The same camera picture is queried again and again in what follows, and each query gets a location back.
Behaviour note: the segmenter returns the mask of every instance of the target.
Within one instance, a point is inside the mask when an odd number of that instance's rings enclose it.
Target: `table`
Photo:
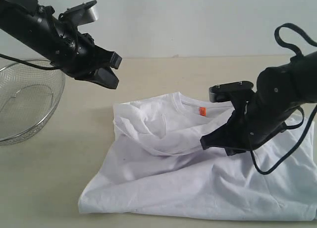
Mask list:
[[[256,82],[267,66],[287,62],[289,56],[124,59],[116,71],[120,78],[117,90],[67,78],[60,104],[44,129],[25,142],[0,147],[0,227],[316,227],[317,222],[80,215],[77,209],[79,195],[99,170],[114,141],[114,103],[177,91],[207,101],[210,86],[240,80]],[[305,105],[307,113],[312,108]]]

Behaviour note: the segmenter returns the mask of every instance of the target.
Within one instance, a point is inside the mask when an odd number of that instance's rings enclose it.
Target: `orange label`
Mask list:
[[[199,108],[199,115],[206,116],[206,108]]]

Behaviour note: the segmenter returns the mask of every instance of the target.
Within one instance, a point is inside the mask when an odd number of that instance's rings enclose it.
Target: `metal basket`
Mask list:
[[[28,60],[50,67],[43,59]],[[20,63],[0,69],[0,146],[29,139],[55,112],[65,86],[60,70],[45,71]]]

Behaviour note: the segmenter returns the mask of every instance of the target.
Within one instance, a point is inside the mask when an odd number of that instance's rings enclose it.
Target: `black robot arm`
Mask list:
[[[252,90],[253,84],[248,81],[211,87],[210,100],[231,101],[235,111],[225,125],[201,138],[204,150],[209,147],[221,147],[229,156],[250,151],[255,162],[253,150],[285,130],[300,127],[304,120],[298,125],[286,125],[285,120],[296,110],[304,117],[301,105],[317,103],[317,52],[303,56],[297,46],[281,40],[279,30],[282,27],[294,30],[309,44],[317,47],[317,43],[301,28],[286,23],[276,29],[275,38],[280,46],[296,53],[289,64],[264,70],[257,79],[256,92]],[[316,111],[317,107],[310,117],[310,123]],[[257,170],[262,174],[272,172],[298,148],[301,141],[269,171],[261,171],[255,163]]]
[[[40,69],[60,69],[77,80],[117,88],[119,80],[111,68],[118,69],[122,58],[96,46],[88,33],[77,30],[79,25],[97,20],[96,3],[73,7],[56,19],[54,9],[39,5],[38,0],[0,0],[0,29],[49,59],[53,67],[38,67],[5,55],[0,57]]]

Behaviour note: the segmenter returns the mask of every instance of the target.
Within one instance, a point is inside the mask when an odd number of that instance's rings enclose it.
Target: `white wall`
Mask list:
[[[89,0],[39,0],[56,15]],[[97,0],[100,19],[80,27],[97,45],[123,57],[205,57],[290,53],[274,40],[275,28],[293,22],[317,40],[317,0]],[[307,47],[287,30],[285,39]],[[34,57],[0,31],[0,53]]]

